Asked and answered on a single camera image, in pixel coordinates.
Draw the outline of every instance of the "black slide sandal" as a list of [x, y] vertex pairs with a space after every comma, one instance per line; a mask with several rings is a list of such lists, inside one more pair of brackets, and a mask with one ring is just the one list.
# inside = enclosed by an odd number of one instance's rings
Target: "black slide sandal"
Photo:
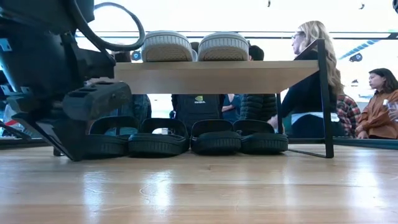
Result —
[[[156, 129], [168, 128], [173, 134], [153, 134]], [[176, 119], [148, 118], [139, 132], [129, 138], [132, 157], [172, 157], [189, 149], [189, 137], [185, 125]]]
[[126, 136], [108, 136], [105, 132], [111, 128], [139, 128], [139, 122], [132, 116], [108, 116], [96, 120], [85, 136], [85, 159], [121, 157], [128, 155]]
[[198, 155], [231, 155], [240, 148], [241, 137], [229, 121], [204, 120], [192, 126], [191, 150]]
[[289, 141], [284, 134], [275, 134], [274, 128], [265, 121], [240, 120], [234, 130], [242, 135], [240, 152], [248, 155], [269, 155], [287, 151]]

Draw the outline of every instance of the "logo on vest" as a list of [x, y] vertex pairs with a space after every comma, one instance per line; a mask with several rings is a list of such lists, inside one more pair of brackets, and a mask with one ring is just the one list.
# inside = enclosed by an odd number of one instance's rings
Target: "logo on vest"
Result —
[[195, 104], [199, 104], [199, 103], [206, 103], [206, 102], [203, 100], [203, 96], [197, 96], [197, 97], [195, 97]]

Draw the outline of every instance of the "brown jacket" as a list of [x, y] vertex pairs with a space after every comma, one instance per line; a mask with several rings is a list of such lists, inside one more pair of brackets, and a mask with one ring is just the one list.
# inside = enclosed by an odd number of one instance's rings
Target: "brown jacket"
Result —
[[388, 116], [386, 106], [383, 101], [398, 102], [398, 90], [392, 93], [375, 93], [369, 104], [363, 109], [359, 124], [368, 135], [374, 135], [382, 138], [398, 138], [398, 124], [391, 121]]

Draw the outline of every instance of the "blonde woman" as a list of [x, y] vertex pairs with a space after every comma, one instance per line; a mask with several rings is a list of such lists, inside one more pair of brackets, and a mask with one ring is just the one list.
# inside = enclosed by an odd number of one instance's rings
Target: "blonde woman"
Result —
[[[317, 39], [325, 40], [333, 134], [344, 136], [344, 129], [339, 122], [336, 110], [337, 96], [343, 92], [343, 85], [340, 80], [340, 71], [336, 68], [335, 50], [325, 26], [319, 21], [302, 24], [292, 37], [293, 51], [295, 55], [298, 55]], [[304, 58], [304, 60], [317, 59], [317, 48], [310, 51]], [[289, 88], [282, 102], [281, 115], [284, 118], [289, 113], [292, 113], [292, 135], [289, 137], [322, 138], [324, 136], [319, 72]], [[273, 127], [277, 127], [276, 116], [268, 122]]]

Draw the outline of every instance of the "cable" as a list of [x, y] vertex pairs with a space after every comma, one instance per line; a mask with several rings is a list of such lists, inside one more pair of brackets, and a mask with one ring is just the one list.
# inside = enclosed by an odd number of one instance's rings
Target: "cable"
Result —
[[119, 44], [112, 44], [107, 41], [104, 41], [100, 37], [98, 37], [88, 26], [86, 19], [83, 17], [83, 14], [80, 11], [80, 8], [76, 2], [76, 0], [69, 0], [68, 1], [68, 8], [70, 10], [70, 13], [72, 14], [73, 19], [75, 20], [78, 29], [80, 32], [91, 42], [94, 44], [95, 47], [97, 47], [101, 52], [112, 50], [112, 51], [132, 51], [132, 50], [137, 50], [144, 44], [144, 39], [145, 39], [145, 31], [144, 28], [138, 19], [136, 15], [134, 15], [132, 12], [127, 10], [125, 7], [113, 3], [113, 2], [103, 2], [100, 4], [97, 4], [94, 6], [94, 10], [99, 9], [101, 7], [105, 6], [114, 6], [116, 8], [122, 9], [126, 13], [128, 13], [131, 18], [134, 20], [134, 22], [137, 25], [138, 32], [139, 32], [139, 38], [136, 43], [131, 44], [131, 45], [119, 45]]

